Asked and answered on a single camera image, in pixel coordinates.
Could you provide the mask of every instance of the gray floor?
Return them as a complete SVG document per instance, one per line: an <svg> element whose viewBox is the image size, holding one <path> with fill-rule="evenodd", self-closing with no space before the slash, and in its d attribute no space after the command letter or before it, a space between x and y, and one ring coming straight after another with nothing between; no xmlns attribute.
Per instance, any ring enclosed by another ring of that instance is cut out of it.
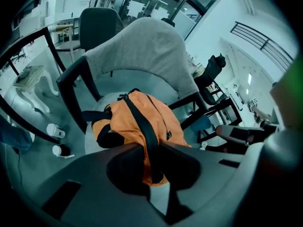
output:
<svg viewBox="0 0 303 227"><path fill-rule="evenodd" d="M96 102L83 81L76 83L75 93L81 109L91 110ZM101 95L138 88L142 92L153 95L168 105L178 100L176 92L165 81L142 71L114 71L112 78L109 74L103 75L96 85ZM54 156L52 154L53 144L36 137L31 149L20 154L19 166L22 175L22 185L28 196L33 196L37 187L58 170L85 154L84 134L70 116L61 96L56 97L51 93L45 79L41 79L37 86L43 91L43 93L38 92L38 96L50 107L50 114L34 111L28 103L24 102L16 94L13 87L9 89L9 93L7 93L5 99L16 112L44 132L46 132L46 127L51 122L63 127L67 135L62 139L61 143L70 147L71 153L75 154L75 157L64 159ZM182 107L174 110L174 113L182 121L187 116L186 112L189 111L190 108L186 109ZM185 139L189 144L195 143L196 135L188 129L185 131ZM18 155L10 146L7 146L6 150L5 154L5 146L1 147L2 162L6 162L12 185L19 188Z"/></svg>

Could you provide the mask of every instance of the metal railing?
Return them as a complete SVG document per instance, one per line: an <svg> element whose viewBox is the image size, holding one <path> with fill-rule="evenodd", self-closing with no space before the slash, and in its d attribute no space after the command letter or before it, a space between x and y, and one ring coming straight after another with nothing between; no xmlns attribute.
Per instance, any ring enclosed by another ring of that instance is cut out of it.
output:
<svg viewBox="0 0 303 227"><path fill-rule="evenodd" d="M286 71L293 62L293 58L280 45L252 27L236 22L231 33L257 47L282 71Z"/></svg>

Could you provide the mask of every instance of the gray blanket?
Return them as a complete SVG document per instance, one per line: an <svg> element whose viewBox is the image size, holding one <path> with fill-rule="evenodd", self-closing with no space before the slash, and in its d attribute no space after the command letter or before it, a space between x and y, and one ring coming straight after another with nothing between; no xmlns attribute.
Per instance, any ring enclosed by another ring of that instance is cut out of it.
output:
<svg viewBox="0 0 303 227"><path fill-rule="evenodd" d="M164 79L180 99L199 91L189 72L184 40L155 18L137 19L84 56L94 80L112 70L143 70Z"/></svg>

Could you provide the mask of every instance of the white table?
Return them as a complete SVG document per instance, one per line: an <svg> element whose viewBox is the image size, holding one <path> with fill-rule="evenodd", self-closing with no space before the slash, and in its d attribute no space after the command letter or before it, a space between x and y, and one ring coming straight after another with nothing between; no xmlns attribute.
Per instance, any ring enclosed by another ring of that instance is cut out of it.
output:
<svg viewBox="0 0 303 227"><path fill-rule="evenodd" d="M49 107L35 93L35 85L42 77L46 77L51 92L58 96L59 92L54 89L51 75L44 66L26 66L16 78L13 86L16 88L17 94L32 108L39 108L50 113Z"/></svg>

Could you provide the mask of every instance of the white cup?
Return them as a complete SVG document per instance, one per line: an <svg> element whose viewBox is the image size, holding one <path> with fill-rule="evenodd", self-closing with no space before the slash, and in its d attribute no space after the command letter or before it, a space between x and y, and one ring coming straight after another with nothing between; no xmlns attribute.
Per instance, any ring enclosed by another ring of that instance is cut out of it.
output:
<svg viewBox="0 0 303 227"><path fill-rule="evenodd" d="M55 136L58 138L64 138L65 137L65 132L61 129L58 128L57 125L50 123L47 127L46 127L46 132L50 135L50 136Z"/></svg>

